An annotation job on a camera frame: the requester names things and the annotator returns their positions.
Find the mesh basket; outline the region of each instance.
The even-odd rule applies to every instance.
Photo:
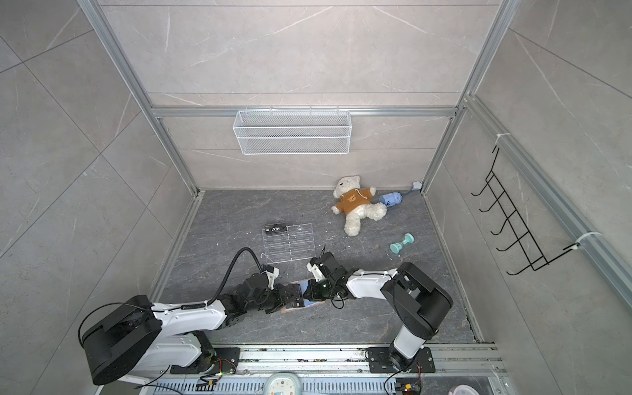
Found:
[[[347,154],[351,114],[345,110],[242,110],[233,130],[245,155]]]

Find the gray marble floor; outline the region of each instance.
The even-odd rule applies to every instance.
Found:
[[[316,249],[326,243],[343,266],[366,270],[398,267],[410,261],[419,266],[453,298],[454,306],[433,343],[472,343],[473,333],[454,278],[448,271],[437,235],[419,193],[404,196],[380,221],[362,220],[356,237],[344,233],[344,214],[335,216],[331,191],[322,190],[212,190],[207,191],[173,268],[161,301],[178,303],[210,298],[233,255],[243,246],[263,252],[261,230],[265,224],[311,222]],[[405,233],[415,237],[398,255],[389,245]],[[306,261],[277,264],[278,281],[310,277]],[[242,283],[256,266],[247,253],[235,264],[225,289]],[[243,321],[209,332],[221,343],[390,343],[401,321],[384,300],[348,300],[337,310],[325,303],[288,313],[266,315],[250,312]]]

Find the teddy bear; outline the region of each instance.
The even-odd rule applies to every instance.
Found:
[[[349,236],[358,236],[360,232],[360,219],[369,217],[375,221],[386,215],[386,206],[383,203],[371,204],[370,199],[375,196],[375,188],[360,189],[360,176],[342,177],[336,189],[334,198],[340,199],[331,207],[334,214],[344,211],[346,222],[344,232]]]

